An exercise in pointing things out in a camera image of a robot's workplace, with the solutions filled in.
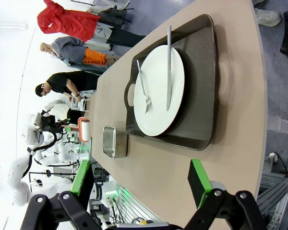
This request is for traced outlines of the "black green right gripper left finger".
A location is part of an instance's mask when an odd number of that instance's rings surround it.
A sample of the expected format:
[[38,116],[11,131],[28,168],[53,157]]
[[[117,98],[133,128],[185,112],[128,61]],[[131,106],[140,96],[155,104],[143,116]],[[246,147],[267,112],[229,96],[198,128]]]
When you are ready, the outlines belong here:
[[100,219],[87,212],[94,185],[90,161],[82,161],[69,190],[48,198],[34,195],[24,216],[25,230],[55,230],[61,222],[70,222],[76,230],[100,230]]

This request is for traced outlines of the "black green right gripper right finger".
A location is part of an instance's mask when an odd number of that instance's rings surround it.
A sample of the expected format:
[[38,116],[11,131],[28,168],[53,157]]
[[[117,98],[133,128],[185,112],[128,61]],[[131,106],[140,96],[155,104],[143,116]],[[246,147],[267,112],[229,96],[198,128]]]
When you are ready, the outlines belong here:
[[208,230],[215,219],[224,219],[231,230],[265,230],[264,218],[247,190],[235,195],[213,188],[199,159],[190,161],[188,182],[197,207],[185,230]]

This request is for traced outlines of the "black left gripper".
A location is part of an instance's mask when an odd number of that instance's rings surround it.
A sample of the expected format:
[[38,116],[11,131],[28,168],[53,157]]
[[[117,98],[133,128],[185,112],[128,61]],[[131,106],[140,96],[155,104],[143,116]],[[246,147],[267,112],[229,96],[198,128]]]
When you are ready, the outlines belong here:
[[[56,122],[54,115],[42,116],[40,129],[47,132],[62,132],[62,127]],[[72,130],[69,126],[64,126],[64,129],[66,132],[71,132]]]

